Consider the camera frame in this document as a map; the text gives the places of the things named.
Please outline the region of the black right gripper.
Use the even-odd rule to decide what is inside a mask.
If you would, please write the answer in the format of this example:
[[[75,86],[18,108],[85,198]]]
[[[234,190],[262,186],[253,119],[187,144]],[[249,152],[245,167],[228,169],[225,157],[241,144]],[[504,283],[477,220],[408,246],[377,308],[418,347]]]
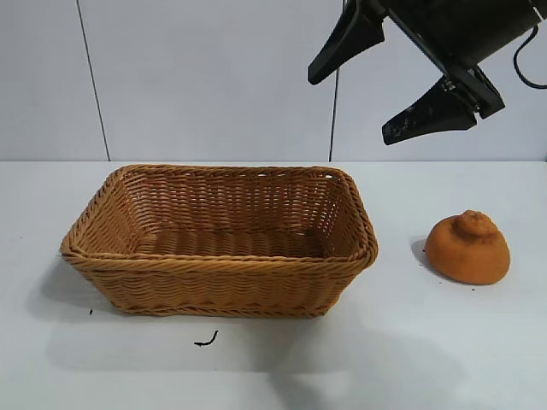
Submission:
[[[385,145],[466,131],[505,107],[480,63],[546,20],[545,1],[348,0],[331,35],[308,67],[318,85],[348,60],[385,41],[389,17],[442,73],[411,106],[382,126]]]

